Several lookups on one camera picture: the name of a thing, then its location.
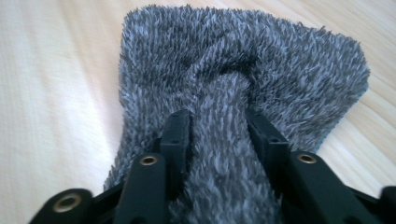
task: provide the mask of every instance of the fuzzy gray sock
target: fuzzy gray sock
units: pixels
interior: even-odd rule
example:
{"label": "fuzzy gray sock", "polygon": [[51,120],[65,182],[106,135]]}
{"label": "fuzzy gray sock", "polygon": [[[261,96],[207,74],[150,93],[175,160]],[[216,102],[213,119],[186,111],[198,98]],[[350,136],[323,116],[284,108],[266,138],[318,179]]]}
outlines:
{"label": "fuzzy gray sock", "polygon": [[120,150],[105,189],[150,151],[174,112],[192,112],[193,160],[176,223],[274,223],[278,203],[249,139],[261,111],[292,150],[316,152],[367,90],[359,43],[260,11],[144,7],[124,21]]}

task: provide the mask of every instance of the wooden table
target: wooden table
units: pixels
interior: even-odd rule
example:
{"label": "wooden table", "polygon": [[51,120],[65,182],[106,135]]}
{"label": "wooden table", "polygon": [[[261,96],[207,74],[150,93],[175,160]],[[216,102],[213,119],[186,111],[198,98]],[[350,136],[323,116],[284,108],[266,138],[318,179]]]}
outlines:
{"label": "wooden table", "polygon": [[154,3],[260,9],[360,41],[372,72],[370,89],[319,155],[347,185],[370,195],[396,185],[394,1],[146,2],[1,1],[1,223],[28,222],[65,189],[102,191],[122,126],[121,24],[129,10]]}

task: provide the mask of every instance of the wood grain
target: wood grain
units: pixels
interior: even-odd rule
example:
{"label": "wood grain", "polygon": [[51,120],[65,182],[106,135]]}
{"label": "wood grain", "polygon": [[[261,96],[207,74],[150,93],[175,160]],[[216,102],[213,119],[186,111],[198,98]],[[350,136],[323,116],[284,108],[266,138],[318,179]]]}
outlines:
{"label": "wood grain", "polygon": [[122,127],[122,21],[148,4],[259,9],[360,41],[370,89],[319,155],[370,195],[396,185],[394,1],[1,1],[0,222],[28,222],[65,189],[102,191]]}

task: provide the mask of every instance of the gray knitted fabric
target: gray knitted fabric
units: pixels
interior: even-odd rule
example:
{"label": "gray knitted fabric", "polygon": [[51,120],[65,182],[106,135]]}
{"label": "gray knitted fabric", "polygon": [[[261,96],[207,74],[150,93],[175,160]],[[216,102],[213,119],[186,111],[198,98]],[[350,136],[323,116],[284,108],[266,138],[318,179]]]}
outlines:
{"label": "gray knitted fabric", "polygon": [[189,109],[193,160],[176,223],[274,223],[278,203],[249,139],[247,107],[316,152],[367,90],[359,43],[260,11],[144,7],[124,21],[123,134],[105,189],[151,151],[170,114]]}

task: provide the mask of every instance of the black plastic prong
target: black plastic prong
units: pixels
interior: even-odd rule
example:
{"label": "black plastic prong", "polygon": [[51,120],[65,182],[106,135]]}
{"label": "black plastic prong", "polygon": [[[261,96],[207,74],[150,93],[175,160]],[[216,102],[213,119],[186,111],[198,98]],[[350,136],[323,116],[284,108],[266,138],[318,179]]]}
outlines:
{"label": "black plastic prong", "polygon": [[191,112],[187,109],[172,114],[163,128],[160,152],[166,158],[170,200],[180,193],[191,159]]}
{"label": "black plastic prong", "polygon": [[282,186],[279,171],[289,157],[289,142],[261,113],[247,109],[246,119],[254,150],[278,195]]}
{"label": "black plastic prong", "polygon": [[134,159],[125,181],[114,224],[168,223],[166,162],[158,153]]}
{"label": "black plastic prong", "polygon": [[321,157],[291,152],[285,173],[292,191],[284,198],[296,197],[309,223],[378,223]]}

